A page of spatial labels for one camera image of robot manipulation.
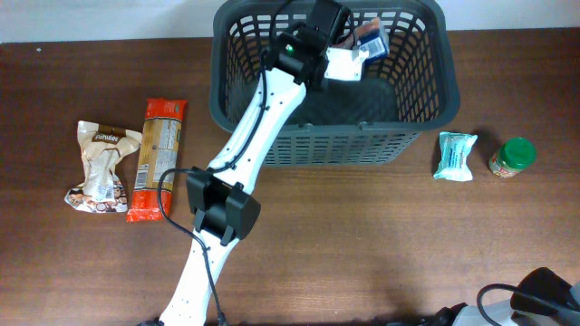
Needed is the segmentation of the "blue cardboard box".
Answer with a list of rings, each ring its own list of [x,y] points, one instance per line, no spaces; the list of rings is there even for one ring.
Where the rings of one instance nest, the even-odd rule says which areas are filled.
[[[376,62],[389,54],[389,35],[379,17],[374,17],[371,21],[356,27],[354,35],[342,41],[343,48],[353,48],[355,45],[369,54],[366,63]]]

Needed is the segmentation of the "grey plastic basket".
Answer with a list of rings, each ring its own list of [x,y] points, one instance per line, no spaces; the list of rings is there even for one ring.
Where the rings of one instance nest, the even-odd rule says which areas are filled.
[[[279,132],[269,167],[373,165],[397,158],[423,131],[456,116],[459,88],[444,13],[432,0],[351,1],[353,24],[378,19],[387,56],[364,65],[358,82],[311,91]],[[310,1],[227,1],[213,19],[209,109],[233,131],[259,78],[271,33],[303,21]]]

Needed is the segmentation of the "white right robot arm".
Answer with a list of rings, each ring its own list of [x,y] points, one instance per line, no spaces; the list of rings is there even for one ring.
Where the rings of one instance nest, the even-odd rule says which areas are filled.
[[[510,292],[511,297],[485,305],[483,297],[492,291]],[[420,323],[428,326],[579,326],[579,285],[570,284],[547,267],[539,267],[516,286],[492,283],[483,287],[474,306],[461,303],[444,307]]]

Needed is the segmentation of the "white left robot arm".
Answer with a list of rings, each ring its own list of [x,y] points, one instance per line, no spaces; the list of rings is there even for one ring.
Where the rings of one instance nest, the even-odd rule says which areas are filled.
[[[353,33],[352,12],[336,1],[317,1],[305,21],[269,32],[255,94],[231,138],[207,168],[181,171],[195,219],[191,229],[169,224],[191,237],[192,246],[168,306],[150,324],[206,322],[209,304],[219,301],[216,283],[227,257],[260,214],[252,192],[268,150],[308,87],[321,83],[327,49]]]

